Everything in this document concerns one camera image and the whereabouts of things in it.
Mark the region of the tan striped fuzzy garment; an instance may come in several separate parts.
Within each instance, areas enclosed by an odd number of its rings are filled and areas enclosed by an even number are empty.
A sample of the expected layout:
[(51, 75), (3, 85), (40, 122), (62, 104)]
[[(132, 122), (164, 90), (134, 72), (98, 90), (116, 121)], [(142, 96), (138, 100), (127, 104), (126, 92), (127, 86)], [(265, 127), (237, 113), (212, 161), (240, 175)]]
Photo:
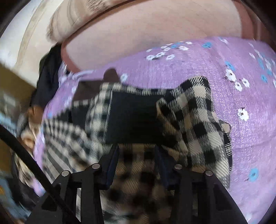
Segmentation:
[[(39, 123), (33, 123), (27, 114), (21, 114), (17, 122), (17, 139), (33, 159), (35, 158), (34, 148), (40, 126)], [(36, 179), (34, 174), (17, 154), (14, 155), (14, 161), (21, 183), (34, 189), (33, 185)]]

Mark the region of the black cream plaid jacket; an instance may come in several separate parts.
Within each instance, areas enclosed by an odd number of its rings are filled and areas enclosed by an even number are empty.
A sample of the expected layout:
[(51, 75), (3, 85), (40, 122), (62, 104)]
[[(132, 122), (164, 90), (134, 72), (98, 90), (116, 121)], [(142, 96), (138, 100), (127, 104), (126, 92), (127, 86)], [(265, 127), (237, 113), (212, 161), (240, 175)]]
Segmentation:
[(43, 121), (43, 171), (50, 181), (83, 171), (118, 145), (113, 183), (101, 191), (105, 223), (167, 223), (173, 192), (161, 184), (154, 148), (192, 171), (212, 170), (228, 188), (230, 130), (217, 118), (206, 78), (138, 89), (111, 69), (102, 80), (79, 82), (71, 106)]

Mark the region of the dark navy garment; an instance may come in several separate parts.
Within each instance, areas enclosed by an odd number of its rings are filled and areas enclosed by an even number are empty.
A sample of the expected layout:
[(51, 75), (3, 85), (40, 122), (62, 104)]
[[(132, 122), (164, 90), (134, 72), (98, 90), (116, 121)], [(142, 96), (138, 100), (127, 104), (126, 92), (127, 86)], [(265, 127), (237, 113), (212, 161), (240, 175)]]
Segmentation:
[(58, 70), (61, 66), (61, 44), (53, 46), (39, 63), (37, 86), (31, 95), (29, 106), (45, 108), (58, 89)]

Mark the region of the purple floral bed sheet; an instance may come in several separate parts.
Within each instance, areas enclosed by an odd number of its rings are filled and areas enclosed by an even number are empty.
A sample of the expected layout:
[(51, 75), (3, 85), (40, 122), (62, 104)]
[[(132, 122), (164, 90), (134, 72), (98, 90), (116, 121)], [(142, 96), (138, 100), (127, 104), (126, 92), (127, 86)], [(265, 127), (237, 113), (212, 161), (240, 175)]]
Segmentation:
[(232, 127), (230, 194), (248, 223), (275, 209), (275, 52), (264, 42), (213, 37), (149, 49), (107, 64), (137, 87), (210, 82), (218, 116)]

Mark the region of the beige striped pillow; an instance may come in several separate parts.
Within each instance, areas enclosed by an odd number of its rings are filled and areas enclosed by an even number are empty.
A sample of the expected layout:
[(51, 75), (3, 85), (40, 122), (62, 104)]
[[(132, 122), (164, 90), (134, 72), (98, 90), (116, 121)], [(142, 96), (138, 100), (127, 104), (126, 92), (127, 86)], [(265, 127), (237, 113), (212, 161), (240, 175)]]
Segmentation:
[(61, 43), (97, 16), (132, 2), (124, 0), (65, 0), (51, 16), (46, 37), (51, 42)]

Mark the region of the brown fuzzy garment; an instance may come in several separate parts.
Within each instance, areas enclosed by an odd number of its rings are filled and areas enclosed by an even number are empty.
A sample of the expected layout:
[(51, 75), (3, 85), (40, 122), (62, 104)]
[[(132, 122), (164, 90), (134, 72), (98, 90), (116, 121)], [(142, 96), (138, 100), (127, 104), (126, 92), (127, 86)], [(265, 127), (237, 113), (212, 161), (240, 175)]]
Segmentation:
[(43, 108), (38, 105), (29, 107), (27, 110), (27, 117), (30, 129), (39, 127), (43, 118)]

